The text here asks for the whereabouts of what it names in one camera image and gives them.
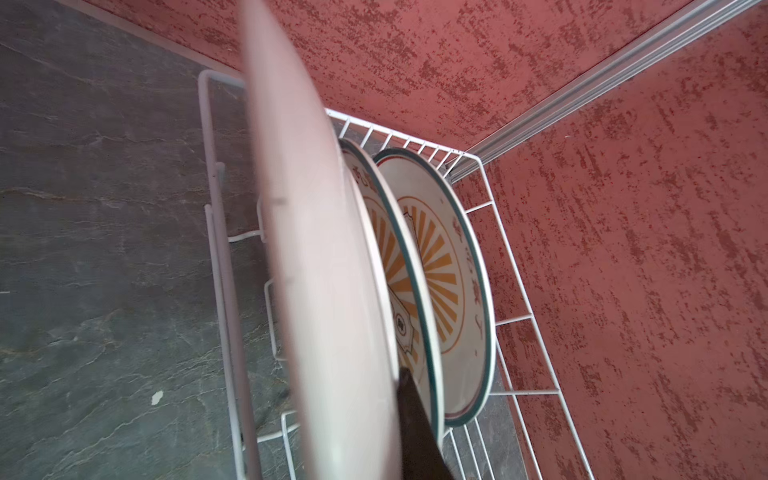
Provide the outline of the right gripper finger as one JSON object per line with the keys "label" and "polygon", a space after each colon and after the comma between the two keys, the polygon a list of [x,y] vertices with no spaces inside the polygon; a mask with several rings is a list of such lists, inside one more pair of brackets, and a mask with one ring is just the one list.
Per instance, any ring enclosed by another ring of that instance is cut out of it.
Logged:
{"label": "right gripper finger", "polygon": [[411,372],[401,367],[397,402],[403,479],[452,479],[437,446]]}

